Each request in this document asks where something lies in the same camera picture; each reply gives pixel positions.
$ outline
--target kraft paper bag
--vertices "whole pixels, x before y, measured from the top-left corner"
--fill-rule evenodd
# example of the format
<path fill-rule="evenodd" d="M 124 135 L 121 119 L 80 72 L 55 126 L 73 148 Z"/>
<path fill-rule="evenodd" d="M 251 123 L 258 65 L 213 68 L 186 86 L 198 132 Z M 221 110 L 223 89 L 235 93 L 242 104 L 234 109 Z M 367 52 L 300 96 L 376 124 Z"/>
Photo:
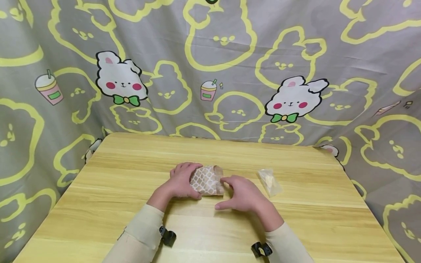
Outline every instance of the kraft paper bag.
<path fill-rule="evenodd" d="M 220 179 L 224 171 L 217 165 L 200 167 L 190 178 L 190 185 L 203 196 L 224 195 L 224 187 Z"/>

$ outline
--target wrist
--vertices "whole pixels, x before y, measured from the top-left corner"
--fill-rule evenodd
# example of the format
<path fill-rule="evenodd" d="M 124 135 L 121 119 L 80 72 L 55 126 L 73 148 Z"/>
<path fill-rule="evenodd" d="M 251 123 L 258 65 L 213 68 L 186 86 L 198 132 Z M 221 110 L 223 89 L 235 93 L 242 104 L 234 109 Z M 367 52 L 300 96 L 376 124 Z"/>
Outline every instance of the wrist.
<path fill-rule="evenodd" d="M 284 219 L 268 199 L 262 201 L 255 213 L 266 232 L 272 232 L 284 224 Z"/>
<path fill-rule="evenodd" d="M 271 201 L 269 201 L 267 198 L 263 197 L 261 200 L 255 203 L 255 206 L 253 208 L 253 212 L 259 217 L 264 217 L 264 214 L 267 213 L 269 210 L 275 209 L 274 205 Z"/>
<path fill-rule="evenodd" d="M 171 198 L 173 198 L 173 194 L 170 189 L 164 185 L 161 185 L 154 191 L 146 203 L 165 213 Z"/>

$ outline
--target wood grain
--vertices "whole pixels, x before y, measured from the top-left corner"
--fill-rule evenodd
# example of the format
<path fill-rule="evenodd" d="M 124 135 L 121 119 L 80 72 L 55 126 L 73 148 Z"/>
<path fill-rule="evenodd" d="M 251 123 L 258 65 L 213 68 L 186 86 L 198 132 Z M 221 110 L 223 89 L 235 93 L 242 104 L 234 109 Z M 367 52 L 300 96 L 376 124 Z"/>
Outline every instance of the wood grain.
<path fill-rule="evenodd" d="M 341 165 L 325 150 L 132 133 L 105 138 L 15 263 L 100 263 L 124 226 L 180 162 L 219 165 L 264 192 L 257 171 L 273 168 L 283 191 L 271 198 L 316 262 L 403 262 Z M 177 234 L 156 263 L 263 262 L 252 215 L 215 211 L 229 198 L 173 200 L 164 218 Z"/>

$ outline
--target finger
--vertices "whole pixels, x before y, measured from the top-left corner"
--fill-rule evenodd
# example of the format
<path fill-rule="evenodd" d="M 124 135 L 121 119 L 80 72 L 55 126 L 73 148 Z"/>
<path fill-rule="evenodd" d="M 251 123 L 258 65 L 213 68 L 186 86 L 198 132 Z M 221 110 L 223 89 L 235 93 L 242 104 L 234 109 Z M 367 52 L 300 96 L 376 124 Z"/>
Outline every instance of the finger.
<path fill-rule="evenodd" d="M 230 186 L 232 186 L 235 183 L 235 177 L 231 176 L 231 177 L 222 177 L 221 178 L 221 182 L 222 183 L 227 183 Z"/>
<path fill-rule="evenodd" d="M 225 210 L 229 208 L 235 209 L 234 207 L 235 207 L 235 202 L 233 199 L 223 201 L 215 205 L 216 210 Z"/>
<path fill-rule="evenodd" d="M 189 167 L 186 168 L 186 171 L 188 172 L 189 176 L 197 169 L 202 167 L 200 163 L 192 163 Z"/>
<path fill-rule="evenodd" d="M 185 162 L 185 163 L 183 163 L 183 165 L 180 168 L 181 169 L 186 169 L 191 164 L 192 164 L 191 162 Z"/>
<path fill-rule="evenodd" d="M 193 188 L 190 190 L 189 197 L 197 200 L 202 199 L 202 195 L 199 192 L 196 192 Z"/>
<path fill-rule="evenodd" d="M 182 165 L 183 165 L 183 163 L 177 164 L 174 172 L 178 172 L 180 170 L 180 168 L 181 168 Z"/>

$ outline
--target cartoon-print fabric backdrop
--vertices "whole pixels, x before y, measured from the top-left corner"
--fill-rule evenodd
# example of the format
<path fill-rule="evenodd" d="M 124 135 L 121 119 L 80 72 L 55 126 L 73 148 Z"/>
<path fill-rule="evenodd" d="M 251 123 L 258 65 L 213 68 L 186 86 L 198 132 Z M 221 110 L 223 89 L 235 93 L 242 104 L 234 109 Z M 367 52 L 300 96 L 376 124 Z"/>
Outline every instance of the cartoon-print fabric backdrop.
<path fill-rule="evenodd" d="M 321 146 L 403 257 L 421 262 L 420 10 L 1 1 L 0 262 L 112 132 Z"/>

